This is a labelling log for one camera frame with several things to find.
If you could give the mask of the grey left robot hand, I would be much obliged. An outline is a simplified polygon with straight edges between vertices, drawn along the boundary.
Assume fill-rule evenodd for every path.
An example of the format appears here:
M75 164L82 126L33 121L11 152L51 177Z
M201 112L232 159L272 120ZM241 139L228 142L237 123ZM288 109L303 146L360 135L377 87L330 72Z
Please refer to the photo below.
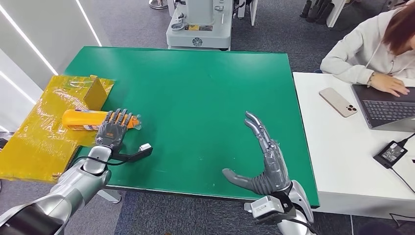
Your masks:
M132 113L126 115L128 109L120 108L109 111L101 123L95 137L95 145L107 146L115 152L122 147L123 138L128 130L127 125L131 120Z

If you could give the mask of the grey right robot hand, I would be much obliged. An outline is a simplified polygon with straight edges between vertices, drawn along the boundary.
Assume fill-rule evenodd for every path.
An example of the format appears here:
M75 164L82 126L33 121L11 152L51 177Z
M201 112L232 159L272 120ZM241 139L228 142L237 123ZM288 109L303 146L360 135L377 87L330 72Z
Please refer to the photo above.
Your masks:
M238 175L229 168L222 170L223 175L230 183L258 195L270 195L286 190L290 187L291 180L279 144L270 137L256 115L246 111L245 116L244 123L252 130L263 153L264 169L253 178Z

